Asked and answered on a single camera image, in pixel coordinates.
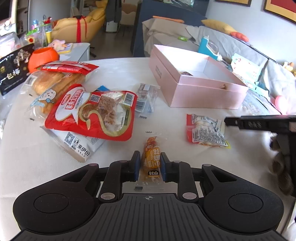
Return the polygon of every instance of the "chair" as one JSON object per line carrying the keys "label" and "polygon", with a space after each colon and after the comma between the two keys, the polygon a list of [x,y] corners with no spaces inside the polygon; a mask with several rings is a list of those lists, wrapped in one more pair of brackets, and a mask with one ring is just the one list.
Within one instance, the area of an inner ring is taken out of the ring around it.
{"label": "chair", "polygon": [[[96,1],[97,9],[91,11],[85,18],[80,19],[81,42],[90,43],[105,21],[105,9],[108,0]],[[53,39],[65,40],[66,43],[77,42],[76,18],[63,18],[57,21],[52,30]]]}
{"label": "chair", "polygon": [[119,22],[119,28],[117,33],[119,32],[119,29],[121,26],[133,26],[136,18],[136,11],[137,6],[134,4],[129,3],[122,3],[122,11],[121,11],[121,20]]}

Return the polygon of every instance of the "pink box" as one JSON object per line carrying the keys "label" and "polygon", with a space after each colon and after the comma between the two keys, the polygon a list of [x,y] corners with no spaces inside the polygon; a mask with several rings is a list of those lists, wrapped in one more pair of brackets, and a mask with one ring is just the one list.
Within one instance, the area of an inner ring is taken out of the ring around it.
{"label": "pink box", "polygon": [[248,90],[219,62],[189,50],[154,45],[149,67],[170,107],[238,109]]}

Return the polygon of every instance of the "white table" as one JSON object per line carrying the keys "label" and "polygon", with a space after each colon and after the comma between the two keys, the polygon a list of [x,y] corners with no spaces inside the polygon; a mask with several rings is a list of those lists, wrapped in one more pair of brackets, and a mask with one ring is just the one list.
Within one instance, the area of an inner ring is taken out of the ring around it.
{"label": "white table", "polygon": [[[120,58],[92,61],[99,65],[95,76],[86,84],[93,91],[100,85],[110,89],[136,91],[139,84],[157,84],[148,67],[147,58]],[[155,112],[148,119],[136,119],[133,136],[126,142],[106,141],[85,163],[79,163],[60,149],[51,138],[27,119],[24,111],[32,99],[18,96],[4,129],[0,146],[0,240],[14,237],[19,228],[12,213],[12,205],[24,191],[50,181],[88,163],[107,167],[113,161],[129,160],[135,150],[142,152],[145,131],[161,133],[167,138],[161,143],[172,160],[188,162],[192,167],[211,163],[248,181],[267,188],[280,196],[284,203],[284,216],[278,227],[281,232],[293,206],[294,198],[284,196],[269,172],[267,165],[275,152],[269,149],[269,133],[239,131],[226,128],[225,137],[231,149],[208,148],[186,141],[186,114],[195,113],[217,119],[246,114],[241,110],[170,108],[162,93],[156,101]],[[127,185],[124,191],[131,191]]]}
{"label": "white table", "polygon": [[74,43],[71,52],[60,55],[60,60],[86,62],[89,61],[89,43]]}

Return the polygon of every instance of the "stuffed animal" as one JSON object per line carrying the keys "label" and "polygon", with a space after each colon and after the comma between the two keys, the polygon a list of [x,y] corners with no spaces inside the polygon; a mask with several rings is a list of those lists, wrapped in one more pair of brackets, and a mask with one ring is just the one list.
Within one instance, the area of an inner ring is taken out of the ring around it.
{"label": "stuffed animal", "polygon": [[55,51],[61,51],[61,50],[64,50],[67,45],[65,44],[65,40],[58,40],[58,39],[55,39],[54,41],[52,41],[48,47],[52,47],[54,48]]}
{"label": "stuffed animal", "polygon": [[283,67],[293,73],[294,63],[293,62],[291,62],[291,63],[284,62]]}

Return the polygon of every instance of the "orange container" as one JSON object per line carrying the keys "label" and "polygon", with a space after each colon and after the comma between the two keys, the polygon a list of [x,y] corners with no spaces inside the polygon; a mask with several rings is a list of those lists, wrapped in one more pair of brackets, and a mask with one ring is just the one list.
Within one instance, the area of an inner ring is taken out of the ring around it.
{"label": "orange container", "polygon": [[29,59],[28,69],[30,73],[33,73],[38,70],[37,68],[40,65],[57,60],[59,60],[59,54],[53,48],[37,49],[32,53]]}

